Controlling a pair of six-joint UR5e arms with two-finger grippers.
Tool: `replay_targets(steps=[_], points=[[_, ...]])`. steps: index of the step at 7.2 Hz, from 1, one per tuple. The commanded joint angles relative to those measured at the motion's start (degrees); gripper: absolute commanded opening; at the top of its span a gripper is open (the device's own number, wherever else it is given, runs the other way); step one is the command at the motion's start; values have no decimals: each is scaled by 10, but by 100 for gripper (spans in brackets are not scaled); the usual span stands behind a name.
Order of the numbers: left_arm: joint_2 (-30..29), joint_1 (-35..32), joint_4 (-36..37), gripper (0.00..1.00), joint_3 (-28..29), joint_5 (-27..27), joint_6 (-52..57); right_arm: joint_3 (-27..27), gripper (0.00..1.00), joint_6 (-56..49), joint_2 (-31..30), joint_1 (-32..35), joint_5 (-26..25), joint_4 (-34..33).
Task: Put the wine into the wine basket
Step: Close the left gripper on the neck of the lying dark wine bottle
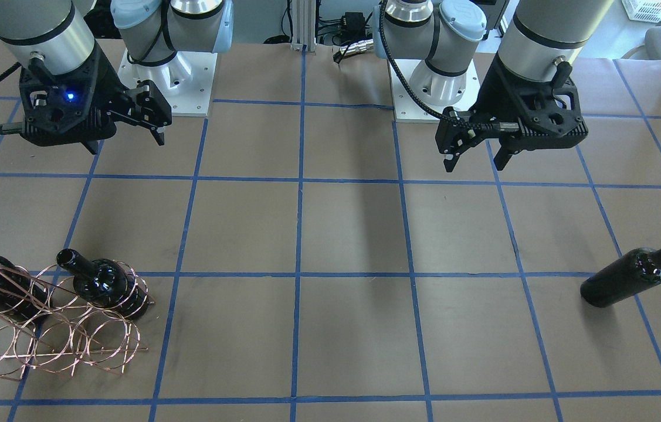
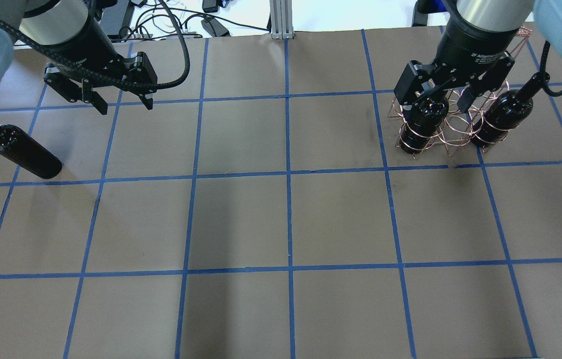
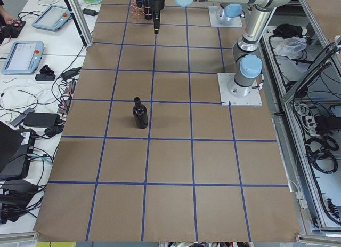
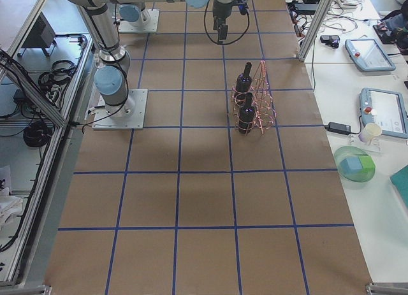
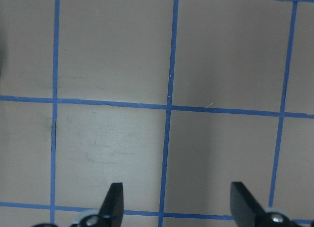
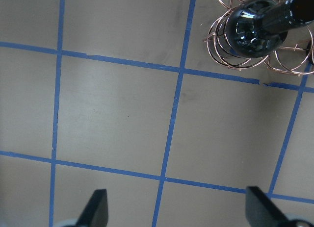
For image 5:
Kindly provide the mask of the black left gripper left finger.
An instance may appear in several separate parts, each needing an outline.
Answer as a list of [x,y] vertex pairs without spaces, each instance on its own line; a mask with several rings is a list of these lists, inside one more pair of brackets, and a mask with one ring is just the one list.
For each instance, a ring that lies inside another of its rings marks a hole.
[[103,217],[123,217],[123,184],[112,183],[98,212]]

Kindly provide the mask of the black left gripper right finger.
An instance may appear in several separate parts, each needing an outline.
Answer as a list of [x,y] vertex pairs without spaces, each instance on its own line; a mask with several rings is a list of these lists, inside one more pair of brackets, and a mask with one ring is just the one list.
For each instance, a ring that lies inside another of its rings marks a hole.
[[259,224],[266,212],[240,181],[231,182],[230,212],[236,224]]

